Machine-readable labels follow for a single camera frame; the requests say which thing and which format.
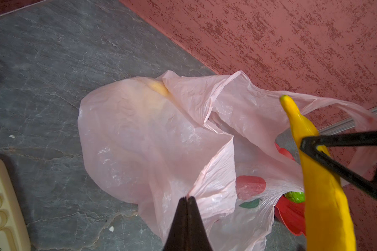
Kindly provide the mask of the pink plastic bag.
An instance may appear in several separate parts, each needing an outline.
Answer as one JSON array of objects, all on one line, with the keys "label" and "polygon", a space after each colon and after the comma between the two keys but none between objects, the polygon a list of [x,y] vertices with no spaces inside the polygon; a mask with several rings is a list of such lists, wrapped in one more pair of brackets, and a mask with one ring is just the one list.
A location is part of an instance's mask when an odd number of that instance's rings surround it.
[{"label": "pink plastic bag", "polygon": [[175,103],[145,103],[139,77],[90,92],[77,120],[84,166],[111,196],[136,204],[166,243],[182,197],[196,199],[212,249],[262,251],[285,193],[303,192],[301,162],[280,151],[276,138],[291,129],[280,97],[301,114],[333,106],[358,132],[376,131],[377,116],[351,102],[267,91],[238,71],[232,75],[162,81]]}]

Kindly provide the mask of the yellow fake banana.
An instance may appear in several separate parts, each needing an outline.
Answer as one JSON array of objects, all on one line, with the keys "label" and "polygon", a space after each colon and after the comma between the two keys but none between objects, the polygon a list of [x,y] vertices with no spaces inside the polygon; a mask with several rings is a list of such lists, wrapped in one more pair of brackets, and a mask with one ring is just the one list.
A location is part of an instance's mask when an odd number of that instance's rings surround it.
[{"label": "yellow fake banana", "polygon": [[288,95],[280,97],[299,148],[305,193],[307,251],[356,251],[354,224],[340,177],[300,151],[302,139],[319,136]]}]

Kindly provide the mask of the green fake fruit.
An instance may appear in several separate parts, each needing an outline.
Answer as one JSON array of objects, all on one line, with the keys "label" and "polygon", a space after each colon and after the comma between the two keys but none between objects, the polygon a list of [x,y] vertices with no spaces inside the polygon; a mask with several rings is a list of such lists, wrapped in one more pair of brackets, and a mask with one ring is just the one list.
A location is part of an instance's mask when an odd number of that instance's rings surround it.
[{"label": "green fake fruit", "polygon": [[286,199],[296,204],[305,202],[305,194],[303,192],[290,191],[285,193],[284,196]]}]

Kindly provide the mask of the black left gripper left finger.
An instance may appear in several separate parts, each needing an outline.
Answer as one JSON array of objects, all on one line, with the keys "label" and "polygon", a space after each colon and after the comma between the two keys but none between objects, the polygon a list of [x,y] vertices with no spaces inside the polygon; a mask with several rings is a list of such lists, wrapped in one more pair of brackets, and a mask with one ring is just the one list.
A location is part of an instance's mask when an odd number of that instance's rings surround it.
[{"label": "black left gripper left finger", "polygon": [[187,251],[187,198],[179,200],[163,251]]}]

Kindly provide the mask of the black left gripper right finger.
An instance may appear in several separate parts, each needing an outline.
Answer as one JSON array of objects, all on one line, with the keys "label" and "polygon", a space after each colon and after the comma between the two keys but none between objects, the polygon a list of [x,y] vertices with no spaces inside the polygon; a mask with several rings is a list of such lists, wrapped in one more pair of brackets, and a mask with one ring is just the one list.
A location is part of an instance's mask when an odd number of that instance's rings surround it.
[{"label": "black left gripper right finger", "polygon": [[187,200],[187,250],[212,251],[208,240],[201,214],[194,197]]}]

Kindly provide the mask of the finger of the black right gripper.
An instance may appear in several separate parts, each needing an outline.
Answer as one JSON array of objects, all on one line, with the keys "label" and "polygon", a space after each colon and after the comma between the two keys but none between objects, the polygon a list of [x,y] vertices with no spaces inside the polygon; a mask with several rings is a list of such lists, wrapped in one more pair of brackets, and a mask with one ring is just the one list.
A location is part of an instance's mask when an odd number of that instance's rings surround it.
[{"label": "finger of the black right gripper", "polygon": [[329,171],[339,175],[345,181],[350,182],[370,197],[377,201],[377,169],[373,180],[368,181],[357,173],[351,171],[339,162],[332,160],[327,154],[317,148],[327,147],[351,147],[351,146],[377,146],[377,131],[339,134],[332,136],[305,137],[301,141],[300,150],[313,161],[322,165]]}]

